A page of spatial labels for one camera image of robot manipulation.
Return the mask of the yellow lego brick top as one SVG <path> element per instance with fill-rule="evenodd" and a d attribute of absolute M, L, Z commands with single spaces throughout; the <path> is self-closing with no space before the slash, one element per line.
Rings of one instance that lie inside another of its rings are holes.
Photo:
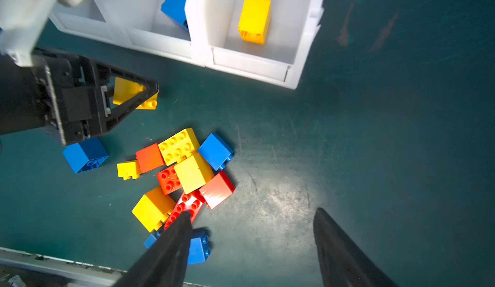
<path fill-rule="evenodd" d="M 144 91 L 144 86 L 141 86 L 135 82 L 125 80 L 123 78 L 115 79 L 115 87 L 113 94 L 113 104 L 121 105 L 129 99 L 137 96 Z M 150 99 L 140 104 L 138 110 L 156 110 L 158 105 L 158 94 L 153 95 Z"/>

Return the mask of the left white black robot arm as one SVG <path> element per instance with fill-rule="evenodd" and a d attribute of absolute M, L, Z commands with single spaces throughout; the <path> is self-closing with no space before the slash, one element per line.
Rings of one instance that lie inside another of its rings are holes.
<path fill-rule="evenodd" d="M 157 82 L 85 56 L 36 47 L 56 4 L 1 0 L 1 133 L 51 127 L 63 145 L 110 132 Z"/>

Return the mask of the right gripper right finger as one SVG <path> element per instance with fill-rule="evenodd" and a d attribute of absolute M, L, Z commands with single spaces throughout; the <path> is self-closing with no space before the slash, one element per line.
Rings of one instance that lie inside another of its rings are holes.
<path fill-rule="evenodd" d="M 324 286 L 396 286 L 334 219 L 317 208 L 313 233 Z"/>

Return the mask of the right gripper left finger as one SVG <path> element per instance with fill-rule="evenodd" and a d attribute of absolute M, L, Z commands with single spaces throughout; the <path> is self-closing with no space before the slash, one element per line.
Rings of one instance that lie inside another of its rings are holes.
<path fill-rule="evenodd" d="M 191 214 L 183 212 L 115 286 L 182 286 L 187 269 Z"/>

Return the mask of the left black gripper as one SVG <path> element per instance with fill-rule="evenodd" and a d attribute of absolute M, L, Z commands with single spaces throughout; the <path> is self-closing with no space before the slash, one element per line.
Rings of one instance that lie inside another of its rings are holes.
<path fill-rule="evenodd" d="M 143 86 L 142 92 L 110 107 L 111 78 Z M 110 132 L 159 92 L 153 79 L 65 52 L 37 50 L 32 67 L 1 56 L 1 134 L 47 128 L 63 145 Z"/>

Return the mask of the yellow lego brick studs up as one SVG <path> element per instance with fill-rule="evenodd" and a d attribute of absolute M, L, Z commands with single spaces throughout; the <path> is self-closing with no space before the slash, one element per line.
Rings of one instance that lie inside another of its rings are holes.
<path fill-rule="evenodd" d="M 192 128 L 183 129 L 158 144 L 162 158 L 167 166 L 189 158 L 200 145 Z"/>

